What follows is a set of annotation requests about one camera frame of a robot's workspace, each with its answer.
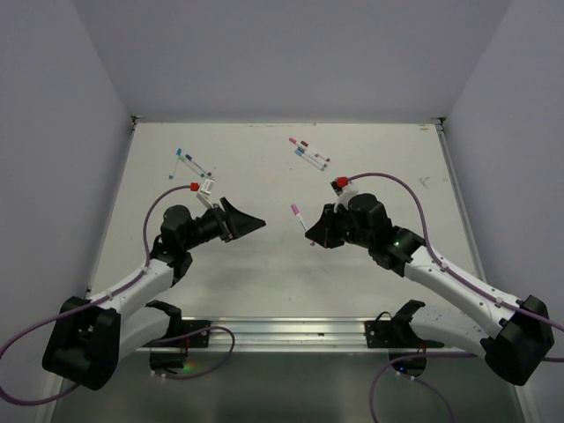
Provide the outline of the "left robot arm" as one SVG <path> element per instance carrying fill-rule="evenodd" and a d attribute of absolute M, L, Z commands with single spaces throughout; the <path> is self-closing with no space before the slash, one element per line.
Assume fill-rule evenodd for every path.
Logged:
<path fill-rule="evenodd" d="M 182 312 L 157 297 L 185 276 L 193 263 L 192 249 L 215 239 L 234 241 L 265 225 L 225 198 L 200 217 L 192 217 L 184 205 L 169 207 L 136 271 L 104 293 L 72 296 L 63 303 L 42 357 L 43 369 L 99 390 L 119 361 L 139 347 L 177 344 L 185 333 Z"/>

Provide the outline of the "purple capped marker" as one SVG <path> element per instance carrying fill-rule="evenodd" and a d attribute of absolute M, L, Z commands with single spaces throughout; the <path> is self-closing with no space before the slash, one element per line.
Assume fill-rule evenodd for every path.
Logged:
<path fill-rule="evenodd" d="M 305 221 L 303 220 L 303 217 L 301 216 L 301 212 L 300 212 L 298 206 L 296 204 L 291 204 L 291 210 L 292 210 L 295 218 L 299 221 L 301 228 L 303 229 L 303 232 L 306 233 L 307 230 L 308 230 L 308 226 L 306 225 Z"/>

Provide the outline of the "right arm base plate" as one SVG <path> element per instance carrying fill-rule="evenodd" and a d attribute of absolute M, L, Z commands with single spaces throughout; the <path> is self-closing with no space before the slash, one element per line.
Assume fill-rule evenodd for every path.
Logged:
<path fill-rule="evenodd" d="M 364 335 L 368 348 L 418 348 L 422 344 L 408 323 L 394 320 L 366 321 Z"/>

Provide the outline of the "brown capped marker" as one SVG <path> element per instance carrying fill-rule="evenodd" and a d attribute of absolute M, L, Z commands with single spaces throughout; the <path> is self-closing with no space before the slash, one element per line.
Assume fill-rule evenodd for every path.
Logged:
<path fill-rule="evenodd" d="M 300 145 L 302 145 L 303 147 L 305 147 L 308 151 L 312 152 L 314 154 L 315 157 L 324 160 L 325 162 L 329 163 L 330 162 L 330 158 L 326 155 L 324 155 L 323 153 L 321 153 L 318 149 L 316 149 L 315 147 L 311 146 L 308 142 L 301 140 L 300 141 Z"/>

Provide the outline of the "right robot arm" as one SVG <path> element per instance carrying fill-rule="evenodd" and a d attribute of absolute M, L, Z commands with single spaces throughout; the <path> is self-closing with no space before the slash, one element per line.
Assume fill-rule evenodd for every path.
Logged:
<path fill-rule="evenodd" d="M 440 295 L 460 316 L 417 308 L 392 325 L 400 345 L 433 340 L 485 360 L 504 381 L 527 383 L 554 345 L 548 309 L 539 298 L 520 299 L 461 271 L 427 249 L 413 231 L 393 225 L 383 203 L 372 194 L 347 204 L 326 204 L 307 238 L 325 249 L 345 244 L 364 248 L 383 269 Z"/>

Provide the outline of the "pink capped marker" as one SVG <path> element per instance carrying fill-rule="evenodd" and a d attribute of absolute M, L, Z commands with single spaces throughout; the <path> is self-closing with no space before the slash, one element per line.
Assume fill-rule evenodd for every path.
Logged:
<path fill-rule="evenodd" d="M 300 145 L 300 141 L 298 141 L 298 140 L 295 139 L 294 137 L 288 138 L 288 141 L 289 141 L 290 143 L 292 143 L 293 145 L 295 145 L 297 149 L 300 149 L 300 150 L 302 150 L 302 151 L 307 151 L 307 152 L 309 152 L 310 154 L 312 154 L 312 155 L 314 156 L 314 154 L 313 154 L 312 152 L 308 151 L 305 147 L 303 147 L 302 145 Z"/>

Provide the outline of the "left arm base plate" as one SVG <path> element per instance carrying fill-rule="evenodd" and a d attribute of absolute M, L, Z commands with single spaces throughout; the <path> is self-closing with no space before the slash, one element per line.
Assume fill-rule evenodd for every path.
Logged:
<path fill-rule="evenodd" d="M 207 348 L 209 346 L 211 321 L 209 320 L 182 320 L 180 335 L 194 332 L 194 335 L 183 338 L 176 344 L 184 349 Z"/>

